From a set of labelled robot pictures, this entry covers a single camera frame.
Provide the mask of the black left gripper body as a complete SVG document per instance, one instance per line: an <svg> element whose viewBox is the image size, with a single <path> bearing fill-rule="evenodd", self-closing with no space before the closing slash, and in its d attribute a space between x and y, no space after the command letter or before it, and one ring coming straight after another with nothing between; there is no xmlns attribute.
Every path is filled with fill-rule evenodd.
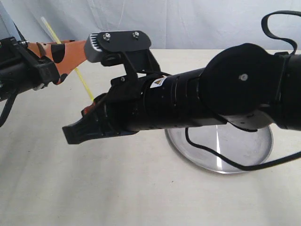
<svg viewBox="0 0 301 226"><path fill-rule="evenodd" d="M56 66L47 57L39 58L28 49L28 42L11 37L11 89L28 91L43 89L55 79Z"/></svg>

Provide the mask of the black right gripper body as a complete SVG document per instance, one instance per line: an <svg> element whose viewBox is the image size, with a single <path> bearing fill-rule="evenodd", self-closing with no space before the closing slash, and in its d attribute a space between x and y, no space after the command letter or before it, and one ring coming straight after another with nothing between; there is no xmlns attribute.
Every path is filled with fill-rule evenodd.
<svg viewBox="0 0 301 226"><path fill-rule="evenodd" d="M126 76L111 80L111 87L97 97L93 108L94 136L127 136L151 129L145 98L151 84L150 76L134 81Z"/></svg>

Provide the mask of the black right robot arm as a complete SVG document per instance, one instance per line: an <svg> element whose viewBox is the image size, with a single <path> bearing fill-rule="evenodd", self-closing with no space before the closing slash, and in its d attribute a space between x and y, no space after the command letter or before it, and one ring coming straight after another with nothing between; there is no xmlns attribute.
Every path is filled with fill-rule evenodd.
<svg viewBox="0 0 301 226"><path fill-rule="evenodd" d="M272 123L300 130L300 55L272 55L242 44L219 53L205 68L167 77L116 78L63 132L69 144L80 144L141 130L227 123L247 132Z"/></svg>

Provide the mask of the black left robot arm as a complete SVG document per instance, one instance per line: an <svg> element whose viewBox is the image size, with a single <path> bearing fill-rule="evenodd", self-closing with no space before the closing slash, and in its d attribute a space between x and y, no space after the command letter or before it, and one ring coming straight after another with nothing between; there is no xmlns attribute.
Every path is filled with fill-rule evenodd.
<svg viewBox="0 0 301 226"><path fill-rule="evenodd" d="M0 99L16 92L39 90L48 84L61 84L81 63L86 61L86 41L25 42L14 37L0 41Z"/></svg>

